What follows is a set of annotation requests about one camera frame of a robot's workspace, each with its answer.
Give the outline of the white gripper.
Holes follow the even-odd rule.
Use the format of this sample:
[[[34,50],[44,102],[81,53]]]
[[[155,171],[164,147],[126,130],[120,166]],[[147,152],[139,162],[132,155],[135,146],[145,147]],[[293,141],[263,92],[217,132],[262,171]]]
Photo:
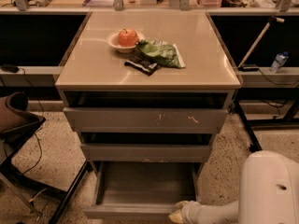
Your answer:
[[[175,211],[169,215],[176,224],[199,224],[198,218],[202,205],[198,202],[181,201],[175,204]]]

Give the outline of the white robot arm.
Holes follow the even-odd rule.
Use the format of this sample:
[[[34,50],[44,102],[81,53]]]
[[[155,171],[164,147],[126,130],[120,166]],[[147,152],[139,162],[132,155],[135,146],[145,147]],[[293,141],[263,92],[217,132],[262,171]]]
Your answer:
[[[276,152],[255,152],[242,168],[237,201],[182,201],[169,218],[176,224],[299,224],[299,163]]]

